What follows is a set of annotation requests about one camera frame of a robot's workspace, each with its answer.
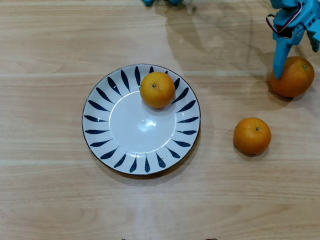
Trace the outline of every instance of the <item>orange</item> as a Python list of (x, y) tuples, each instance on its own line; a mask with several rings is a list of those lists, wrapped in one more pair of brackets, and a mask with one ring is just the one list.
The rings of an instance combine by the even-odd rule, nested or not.
[(235, 145), (247, 154), (261, 154), (271, 142), (268, 125), (259, 118), (250, 117), (241, 120), (234, 129)]
[(171, 103), (176, 93), (171, 77), (163, 72), (152, 72), (141, 82), (140, 95), (142, 100), (153, 108), (163, 108)]
[(292, 56), (286, 60), (280, 79), (276, 79), (272, 72), (271, 86), (281, 96), (297, 97), (308, 90), (314, 78), (315, 70), (311, 63), (303, 57)]

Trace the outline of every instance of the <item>wooden table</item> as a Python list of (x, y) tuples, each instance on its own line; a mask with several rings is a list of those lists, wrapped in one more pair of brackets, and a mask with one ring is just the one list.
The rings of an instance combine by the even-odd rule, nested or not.
[[(0, 1), (1, 240), (318, 240), (320, 81), (293, 100), (266, 83), (275, 43), (268, 0)], [(292, 51), (315, 69), (306, 38)], [(134, 177), (91, 155), (81, 116), (94, 85), (153, 63), (189, 82), (202, 112), (191, 154)], [(268, 151), (233, 146), (264, 119)]]

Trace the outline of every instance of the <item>robot claw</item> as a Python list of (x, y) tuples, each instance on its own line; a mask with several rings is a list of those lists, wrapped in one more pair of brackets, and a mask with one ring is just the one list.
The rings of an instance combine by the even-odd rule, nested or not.
[(320, 45), (320, 3), (318, 0), (270, 0), (274, 9), (280, 11), (269, 14), (266, 22), (273, 30), (276, 48), (273, 70), (276, 78), (281, 78), (285, 62), (292, 46), (297, 46), (304, 37), (309, 37), (313, 51)]

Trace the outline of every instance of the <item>white plate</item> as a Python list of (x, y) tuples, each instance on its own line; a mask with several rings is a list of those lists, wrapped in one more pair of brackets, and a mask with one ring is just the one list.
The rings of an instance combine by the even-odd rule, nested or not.
[[(144, 104), (140, 83), (151, 72), (167, 73), (176, 88), (164, 109)], [(170, 168), (193, 147), (200, 129), (200, 107), (182, 77), (164, 67), (137, 64), (103, 78), (89, 94), (82, 131), (93, 154), (126, 174), (147, 175)]]

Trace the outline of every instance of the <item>blue petal design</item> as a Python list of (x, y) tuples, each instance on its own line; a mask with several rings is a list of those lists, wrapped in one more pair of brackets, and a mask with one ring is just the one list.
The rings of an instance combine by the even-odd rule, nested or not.
[(114, 104), (108, 97), (107, 95), (105, 94), (104, 91), (102, 91), (100, 88), (96, 88), (97, 92), (100, 94), (101, 97), (103, 97), (105, 100), (107, 100), (108, 102)]
[(141, 76), (140, 76), (139, 68), (138, 68), (137, 66), (135, 67), (134, 75), (135, 75), (136, 83), (137, 83), (137, 84), (138, 84), (138, 86), (140, 87), (140, 83), (141, 83)]
[(165, 162), (162, 160), (162, 158), (161, 158), (161, 157), (159, 157), (159, 155), (158, 155), (158, 153), (157, 153), (157, 152), (156, 152), (155, 154), (156, 154), (156, 158), (158, 159), (159, 167), (164, 169), (164, 168), (166, 167)]
[(130, 167), (129, 172), (132, 173), (133, 171), (135, 171), (137, 169), (137, 157), (135, 157), (135, 160), (132, 164), (132, 166)]
[(178, 124), (192, 123), (195, 120), (197, 120), (198, 118), (199, 118), (198, 116), (195, 116), (195, 117), (192, 117), (192, 118), (189, 118), (189, 119), (186, 119), (186, 120), (178, 121)]
[(115, 82), (112, 80), (112, 78), (109, 77), (109, 76), (108, 76), (108, 84), (109, 84), (109, 86), (110, 86), (117, 94), (119, 94), (119, 95), (122, 97), (122, 95), (121, 95), (120, 92), (119, 92), (119, 89), (118, 89), (117, 85), (116, 85)]
[(123, 70), (121, 70), (121, 78), (122, 78), (122, 81), (123, 81), (124, 85), (126, 86), (126, 88), (130, 92), (129, 81), (128, 81), (127, 75), (125, 74), (125, 72)]
[(180, 84), (180, 78), (178, 78), (178, 79), (174, 82), (175, 90), (177, 90), (177, 88), (179, 87), (179, 84)]
[(127, 156), (127, 153), (125, 153), (123, 157), (116, 163), (116, 165), (114, 165), (114, 168), (120, 167), (124, 163), (126, 156)]
[(177, 131), (177, 132), (186, 134), (186, 135), (192, 135), (192, 134), (195, 134), (197, 131)]
[(108, 122), (105, 120), (100, 120), (99, 118), (95, 118), (93, 116), (89, 116), (89, 115), (84, 115), (84, 117), (92, 122), (96, 122), (96, 123), (102, 123), (102, 122)]
[(180, 156), (176, 152), (170, 150), (167, 146), (165, 146), (165, 147), (169, 150), (169, 152), (171, 153), (172, 157), (174, 157), (176, 159), (180, 158)]
[(196, 100), (189, 102), (187, 105), (185, 105), (183, 108), (181, 108), (180, 111), (177, 111), (177, 113), (181, 113), (183, 111), (189, 110), (190, 108), (192, 108), (195, 105), (195, 103), (196, 103)]
[(115, 150), (112, 150), (104, 155), (102, 155), (100, 158), (101, 159), (109, 159), (112, 157), (112, 155), (115, 153), (115, 151), (118, 149), (119, 147), (117, 147)]
[(105, 109), (104, 107), (100, 106), (98, 103), (94, 102), (94, 101), (91, 101), (89, 100), (88, 101), (92, 107), (94, 107), (95, 109), (98, 109), (98, 110), (101, 110), (101, 111), (106, 111), (106, 112), (110, 112), (108, 111), (107, 109)]
[(112, 139), (108, 140), (108, 141), (101, 141), (101, 142), (95, 142), (95, 143), (92, 143), (90, 144), (91, 147), (100, 147), (102, 146), (103, 144), (106, 144), (107, 142), (111, 141)]
[(86, 130), (85, 132), (87, 134), (103, 134), (105, 132), (108, 132), (109, 130)]
[(150, 172), (150, 165), (149, 165), (149, 162), (148, 162), (147, 154), (145, 155), (144, 170), (145, 170), (147, 173)]
[(175, 140), (173, 140), (173, 139), (171, 139), (171, 140), (174, 141), (174, 142), (175, 142), (176, 144), (178, 144), (179, 146), (184, 147), (184, 148), (191, 146), (189, 143), (186, 143), (186, 142), (184, 142), (184, 141), (175, 141)]
[(180, 96), (178, 96), (178, 98), (176, 100), (174, 100), (173, 103), (171, 103), (171, 104), (174, 104), (174, 103), (180, 101), (181, 99), (183, 99), (187, 95), (188, 92), (189, 92), (189, 88), (187, 87), (185, 90), (183, 90), (183, 92), (180, 94)]

